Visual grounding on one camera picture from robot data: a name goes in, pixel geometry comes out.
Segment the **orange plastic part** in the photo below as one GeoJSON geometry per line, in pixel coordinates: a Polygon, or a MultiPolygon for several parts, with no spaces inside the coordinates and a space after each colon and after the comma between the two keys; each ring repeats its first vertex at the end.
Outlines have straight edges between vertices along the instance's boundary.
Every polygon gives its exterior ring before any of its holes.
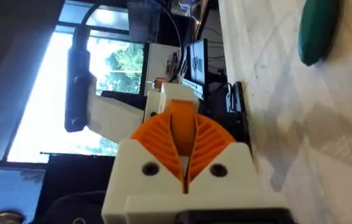
{"type": "Polygon", "coordinates": [[[169,108],[143,123],[132,135],[188,192],[188,184],[235,139],[215,121],[194,112],[192,102],[173,100],[169,108]],[[183,177],[179,156],[189,156],[183,177]]]}
{"type": "Polygon", "coordinates": [[[190,156],[195,142],[195,112],[190,101],[173,100],[169,106],[171,133],[180,156],[190,156]]]}
{"type": "Polygon", "coordinates": [[[220,124],[195,114],[196,138],[188,165],[188,183],[209,165],[235,139],[220,124]]]}

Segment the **wooden table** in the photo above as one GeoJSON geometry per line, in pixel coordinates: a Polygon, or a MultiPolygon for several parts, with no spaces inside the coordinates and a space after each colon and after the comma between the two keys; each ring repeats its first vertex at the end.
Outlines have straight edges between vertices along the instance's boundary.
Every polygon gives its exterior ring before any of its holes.
{"type": "Polygon", "coordinates": [[[352,223],[352,0],[329,59],[312,67],[297,50],[304,3],[219,0],[227,73],[246,86],[264,188],[300,223],[352,223]]]}

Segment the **screw hole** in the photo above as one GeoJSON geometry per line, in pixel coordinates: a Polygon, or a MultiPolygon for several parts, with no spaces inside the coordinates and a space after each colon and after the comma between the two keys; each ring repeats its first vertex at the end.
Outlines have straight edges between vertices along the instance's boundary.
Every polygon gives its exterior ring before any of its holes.
{"type": "Polygon", "coordinates": [[[211,174],[216,177],[225,177],[228,173],[227,168],[222,164],[213,164],[210,171],[211,174]]]}
{"type": "Polygon", "coordinates": [[[154,162],[147,162],[143,166],[143,173],[147,176],[156,175],[159,172],[159,166],[154,162]]]}

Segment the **electronics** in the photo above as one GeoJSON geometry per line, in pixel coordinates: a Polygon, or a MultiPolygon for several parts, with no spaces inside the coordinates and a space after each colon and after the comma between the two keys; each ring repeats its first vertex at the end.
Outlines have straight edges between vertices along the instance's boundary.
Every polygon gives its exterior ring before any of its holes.
{"type": "Polygon", "coordinates": [[[187,46],[187,57],[184,58],[188,65],[181,84],[191,87],[194,94],[204,100],[208,96],[207,75],[207,40],[199,40],[187,46]]]}

